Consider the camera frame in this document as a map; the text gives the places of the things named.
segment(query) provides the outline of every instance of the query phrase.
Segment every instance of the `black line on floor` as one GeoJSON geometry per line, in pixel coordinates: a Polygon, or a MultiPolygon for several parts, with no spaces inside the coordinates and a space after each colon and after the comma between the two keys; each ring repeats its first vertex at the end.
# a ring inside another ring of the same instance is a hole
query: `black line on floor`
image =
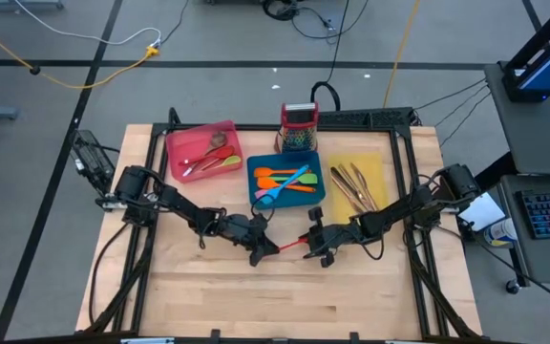
{"type": "Polygon", "coordinates": [[[536,14],[534,5],[532,5],[532,1],[521,0],[521,2],[523,3],[523,7],[525,8],[527,15],[530,17],[530,21],[532,22],[532,26],[534,27],[534,30],[536,31],[540,30],[540,28],[542,28],[542,24],[540,23],[539,16],[536,14]]]}
{"type": "MultiPolygon", "coordinates": [[[[41,67],[90,67],[89,60],[28,60],[41,67]]],[[[135,63],[131,60],[101,61],[100,67],[126,67],[135,63]]],[[[332,61],[146,61],[142,68],[330,68],[332,61]]],[[[419,71],[482,71],[488,63],[464,62],[400,62],[398,69],[419,71]]],[[[21,66],[15,60],[0,59],[0,67],[21,66]]],[[[390,70],[393,62],[345,62],[336,63],[338,69],[385,69],[390,70]]]]}
{"type": "MultiPolygon", "coordinates": [[[[110,39],[112,31],[114,30],[114,24],[116,23],[118,13],[120,12],[121,5],[122,0],[115,0],[114,4],[112,5],[112,9],[110,10],[110,15],[105,25],[105,29],[103,30],[103,34],[101,35],[102,39],[110,39]]],[[[107,45],[105,43],[99,43],[96,49],[95,58],[93,59],[91,69],[86,76],[86,81],[84,82],[84,85],[95,83],[99,64],[103,59],[103,55],[105,55],[106,48],[107,45]]],[[[84,110],[86,109],[86,105],[88,104],[88,99],[90,95],[91,89],[82,90],[75,106],[74,115],[72,116],[72,120],[70,121],[69,127],[67,128],[67,134],[65,135],[61,150],[58,153],[58,158],[56,158],[56,164],[54,165],[53,174],[51,175],[48,186],[46,187],[46,192],[44,194],[44,198],[42,199],[42,203],[39,206],[39,210],[37,211],[37,216],[35,217],[35,222],[33,223],[33,228],[29,236],[29,240],[27,241],[27,245],[25,246],[25,250],[23,251],[20,263],[18,264],[18,269],[16,270],[16,274],[14,274],[14,279],[11,282],[8,296],[6,297],[6,301],[4,302],[4,306],[0,313],[0,341],[3,341],[5,339],[8,328],[10,327],[16,305],[18,304],[18,299],[20,298],[22,289],[25,286],[25,282],[27,280],[27,276],[29,275],[33,258],[35,257],[35,253],[37,252],[37,246],[39,245],[42,233],[44,232],[44,227],[46,226],[46,221],[48,220],[48,215],[50,214],[50,210],[53,206],[56,190],[58,189],[61,178],[63,177],[63,171],[65,170],[65,165],[72,149],[71,142],[69,141],[68,137],[79,126],[79,123],[82,120],[82,116],[84,114],[84,110]]]]}
{"type": "MultiPolygon", "coordinates": [[[[28,59],[26,60],[32,66],[40,67],[91,67],[92,60],[66,60],[66,59],[53,59],[53,60],[39,60],[28,59]]],[[[0,67],[24,67],[20,62],[16,60],[0,58],[0,67]]]]}
{"type": "MultiPolygon", "coordinates": [[[[103,61],[101,67],[123,67],[134,61],[103,61]]],[[[332,61],[146,61],[143,68],[330,68],[332,61]]],[[[485,63],[400,62],[398,69],[482,71],[485,63]]],[[[336,62],[337,69],[386,69],[393,62],[336,62]]]]}

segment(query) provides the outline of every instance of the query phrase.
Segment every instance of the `orange spoon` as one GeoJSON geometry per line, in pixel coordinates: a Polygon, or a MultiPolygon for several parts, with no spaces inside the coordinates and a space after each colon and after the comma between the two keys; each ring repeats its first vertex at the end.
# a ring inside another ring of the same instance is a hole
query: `orange spoon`
{"type": "MultiPolygon", "coordinates": [[[[279,187],[280,184],[273,181],[272,179],[269,179],[267,177],[260,177],[258,179],[258,187],[261,189],[271,189],[275,187],[279,187]]],[[[286,189],[290,190],[296,190],[296,191],[303,191],[303,192],[315,192],[315,188],[311,186],[303,186],[303,185],[288,185],[286,186],[286,189]]]]}
{"type": "Polygon", "coordinates": [[[291,170],[272,170],[268,167],[257,167],[254,169],[254,177],[268,177],[273,174],[294,174],[298,171],[298,169],[291,169],[291,170]]]}

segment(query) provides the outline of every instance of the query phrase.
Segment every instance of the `yellow cable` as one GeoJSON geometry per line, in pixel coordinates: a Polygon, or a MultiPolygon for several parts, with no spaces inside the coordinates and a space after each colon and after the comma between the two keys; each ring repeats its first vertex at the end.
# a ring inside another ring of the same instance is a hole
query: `yellow cable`
{"type": "Polygon", "coordinates": [[[396,75],[396,71],[398,70],[398,61],[400,61],[400,58],[402,57],[402,51],[404,51],[405,46],[407,45],[407,38],[409,38],[411,25],[413,24],[413,20],[415,18],[415,15],[417,14],[417,10],[419,10],[419,1],[420,0],[415,0],[415,5],[413,5],[412,7],[412,12],[411,12],[411,15],[409,16],[409,21],[407,22],[405,33],[402,36],[402,42],[400,42],[400,47],[398,47],[398,54],[396,54],[396,59],[393,62],[393,69],[391,70],[390,82],[388,82],[388,89],[386,90],[386,96],[383,99],[384,108],[386,108],[388,105],[388,97],[390,97],[390,89],[391,89],[391,85],[393,84],[393,77],[396,75]]]}
{"type": "MultiPolygon", "coordinates": [[[[8,55],[10,55],[11,57],[13,57],[16,61],[18,61],[20,64],[22,64],[23,66],[29,68],[30,70],[33,69],[33,66],[25,61],[24,59],[20,58],[18,55],[16,55],[15,53],[13,53],[10,49],[8,49],[5,45],[3,45],[3,43],[0,42],[0,48],[8,53],[8,55]]],[[[45,78],[47,78],[48,80],[50,80],[51,82],[55,83],[55,84],[58,84],[58,85],[61,85],[63,87],[67,87],[67,88],[71,88],[71,89],[75,89],[75,90],[85,90],[85,89],[91,89],[91,88],[94,88],[94,87],[97,87],[97,86],[101,86],[101,85],[104,85],[108,82],[110,82],[113,78],[115,78],[116,76],[126,72],[126,71],[129,71],[129,70],[132,70],[134,69],[136,66],[140,65],[141,63],[145,62],[148,58],[154,56],[154,55],[157,55],[159,54],[159,50],[152,47],[152,46],[149,46],[148,49],[147,49],[147,52],[145,54],[144,57],[141,58],[141,60],[135,62],[134,64],[128,66],[128,67],[125,67],[125,68],[122,68],[121,70],[118,70],[118,71],[115,71],[113,74],[111,74],[110,76],[104,78],[103,80],[99,81],[99,82],[96,82],[92,85],[82,85],[82,86],[75,86],[75,85],[70,85],[68,83],[65,83],[63,81],[60,81],[58,80],[57,78],[53,77],[53,76],[50,76],[50,75],[47,75],[45,73],[40,73],[40,75],[44,76],[45,78]]]]}

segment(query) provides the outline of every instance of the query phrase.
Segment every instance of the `white cable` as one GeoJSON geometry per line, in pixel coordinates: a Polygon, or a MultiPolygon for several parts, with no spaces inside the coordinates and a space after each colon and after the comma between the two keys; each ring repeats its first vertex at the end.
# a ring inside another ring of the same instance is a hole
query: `white cable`
{"type": "Polygon", "coordinates": [[[67,35],[67,36],[72,36],[72,37],[78,37],[78,38],[87,38],[87,39],[93,39],[93,40],[97,40],[99,42],[103,42],[105,44],[110,44],[110,45],[122,45],[128,41],[130,41],[131,39],[135,38],[136,36],[138,36],[139,34],[143,33],[143,32],[147,32],[147,31],[153,31],[153,32],[157,32],[159,34],[159,37],[157,38],[156,41],[154,41],[154,43],[152,43],[150,46],[152,47],[155,47],[155,48],[158,48],[160,46],[160,37],[162,36],[162,34],[160,33],[160,30],[159,29],[156,29],[156,28],[144,28],[144,29],[141,29],[139,30],[138,32],[134,33],[133,35],[131,35],[130,37],[128,37],[127,39],[123,40],[123,41],[120,41],[120,42],[110,42],[110,41],[106,41],[104,39],[101,39],[99,37],[95,37],[95,36],[90,36],[90,35],[84,35],[84,34],[78,34],[78,33],[72,33],[72,32],[63,32],[63,31],[60,31],[60,30],[57,30],[55,28],[53,28],[52,26],[46,24],[43,20],[39,19],[35,14],[31,13],[29,10],[27,10],[26,7],[23,6],[23,4],[20,3],[19,0],[14,0],[16,2],[16,4],[18,6],[20,6],[21,9],[23,9],[24,12],[26,12],[28,15],[30,15],[33,19],[37,20],[37,22],[39,22],[41,25],[45,26],[46,28],[48,28],[50,31],[52,32],[56,32],[58,34],[62,34],[62,35],[67,35]]]}

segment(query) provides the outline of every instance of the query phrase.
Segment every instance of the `pink tray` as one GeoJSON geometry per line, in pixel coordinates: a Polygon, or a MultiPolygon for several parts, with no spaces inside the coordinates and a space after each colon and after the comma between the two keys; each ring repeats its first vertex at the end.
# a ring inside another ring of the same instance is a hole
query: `pink tray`
{"type": "Polygon", "coordinates": [[[232,120],[206,124],[192,129],[176,131],[167,135],[167,154],[169,155],[171,175],[181,183],[188,183],[221,173],[234,171],[243,166],[243,153],[239,145],[239,139],[237,138],[235,123],[233,123],[232,120]],[[226,134],[226,145],[235,147],[235,155],[241,158],[241,162],[228,166],[216,167],[222,163],[222,161],[219,161],[208,169],[201,171],[201,167],[205,165],[204,162],[198,165],[191,174],[183,177],[182,175],[186,169],[188,169],[189,165],[180,165],[180,162],[205,154],[212,135],[218,131],[222,131],[226,134]]]}

